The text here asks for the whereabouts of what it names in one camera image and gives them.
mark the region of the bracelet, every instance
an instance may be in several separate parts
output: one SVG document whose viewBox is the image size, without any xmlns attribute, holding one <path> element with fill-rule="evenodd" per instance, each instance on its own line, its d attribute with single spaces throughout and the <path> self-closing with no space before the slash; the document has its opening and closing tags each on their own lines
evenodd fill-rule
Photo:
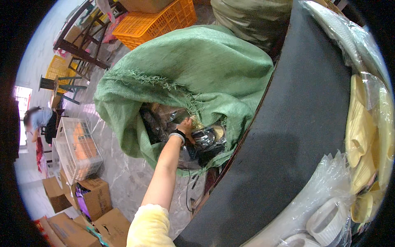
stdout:
<svg viewBox="0 0 395 247">
<path fill-rule="evenodd" d="M 169 138 L 171 136 L 178 136 L 179 138 L 181 138 L 181 140 L 182 140 L 181 146 L 183 146 L 185 144 L 185 138 L 181 134 L 179 134 L 177 132 L 172 132 L 172 133 L 170 133 Z"/>
</svg>

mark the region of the blue shirt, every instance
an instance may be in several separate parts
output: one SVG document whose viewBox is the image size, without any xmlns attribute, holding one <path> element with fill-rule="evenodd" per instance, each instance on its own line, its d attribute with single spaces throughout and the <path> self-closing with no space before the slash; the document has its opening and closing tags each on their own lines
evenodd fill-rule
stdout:
<svg viewBox="0 0 395 247">
<path fill-rule="evenodd" d="M 48 107 L 41 107 L 40 110 L 33 113 L 30 116 L 30 123 L 32 125 L 32 131 L 38 130 L 39 127 L 44 127 L 48 124 L 49 119 L 52 116 L 53 111 Z"/>
</svg>

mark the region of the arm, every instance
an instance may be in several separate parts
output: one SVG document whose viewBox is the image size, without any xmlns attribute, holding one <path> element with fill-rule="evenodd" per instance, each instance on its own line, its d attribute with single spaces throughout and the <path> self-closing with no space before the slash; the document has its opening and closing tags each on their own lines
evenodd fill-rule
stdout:
<svg viewBox="0 0 395 247">
<path fill-rule="evenodd" d="M 192 130 L 191 119 L 185 119 L 177 129 L 182 131 L 192 143 L 194 142 L 190 134 Z M 181 138 L 177 136 L 171 136 L 169 138 L 169 141 L 166 143 L 159 156 L 154 176 L 152 177 L 143 202 L 141 203 L 142 206 L 147 204 L 158 204 L 167 210 L 170 209 L 181 143 Z"/>
<path fill-rule="evenodd" d="M 33 131 L 33 139 L 32 139 L 32 142 L 36 142 L 37 141 L 37 139 L 38 139 L 38 129 L 36 129 L 36 130 L 34 130 Z"/>
</svg>

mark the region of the orange plastic crate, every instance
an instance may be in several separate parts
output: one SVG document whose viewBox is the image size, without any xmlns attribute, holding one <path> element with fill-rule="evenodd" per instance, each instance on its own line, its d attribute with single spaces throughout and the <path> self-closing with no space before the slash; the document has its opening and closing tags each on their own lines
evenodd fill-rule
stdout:
<svg viewBox="0 0 395 247">
<path fill-rule="evenodd" d="M 113 35 L 133 50 L 163 34 L 192 26 L 196 21 L 192 0 L 175 0 L 156 14 L 129 13 L 113 31 Z"/>
</svg>

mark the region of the window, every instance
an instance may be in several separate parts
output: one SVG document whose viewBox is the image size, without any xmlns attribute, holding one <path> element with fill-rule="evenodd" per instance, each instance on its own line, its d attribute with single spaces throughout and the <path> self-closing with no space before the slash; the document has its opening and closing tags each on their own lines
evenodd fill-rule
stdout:
<svg viewBox="0 0 395 247">
<path fill-rule="evenodd" d="M 29 103 L 30 103 L 30 96 L 32 93 L 32 89 L 27 88 L 27 87 L 19 87 L 19 86 L 14 86 L 14 97 L 15 100 L 18 101 L 18 108 L 19 108 L 19 124 L 20 124 L 20 129 L 21 129 L 21 138 L 19 139 L 19 147 L 21 148 L 26 148 L 26 142 L 27 142 L 27 136 L 26 136 L 26 130 L 24 128 L 23 124 L 23 117 L 25 112 L 29 109 Z"/>
</svg>

